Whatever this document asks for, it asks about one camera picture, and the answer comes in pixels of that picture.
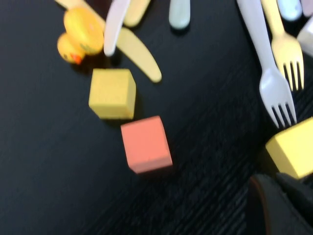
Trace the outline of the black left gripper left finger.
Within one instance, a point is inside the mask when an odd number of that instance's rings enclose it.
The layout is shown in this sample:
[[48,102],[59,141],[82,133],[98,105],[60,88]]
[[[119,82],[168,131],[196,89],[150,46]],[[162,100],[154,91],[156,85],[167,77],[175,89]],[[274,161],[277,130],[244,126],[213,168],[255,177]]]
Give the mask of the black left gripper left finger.
[[289,200],[276,177],[253,175],[246,203],[247,235],[311,235],[309,224]]

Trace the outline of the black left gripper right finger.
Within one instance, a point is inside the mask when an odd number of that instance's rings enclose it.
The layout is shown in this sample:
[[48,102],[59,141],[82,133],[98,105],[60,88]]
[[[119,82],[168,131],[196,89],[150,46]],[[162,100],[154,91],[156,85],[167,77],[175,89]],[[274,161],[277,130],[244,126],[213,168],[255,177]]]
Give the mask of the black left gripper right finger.
[[313,190],[286,173],[276,173],[276,180],[298,212],[313,223]]

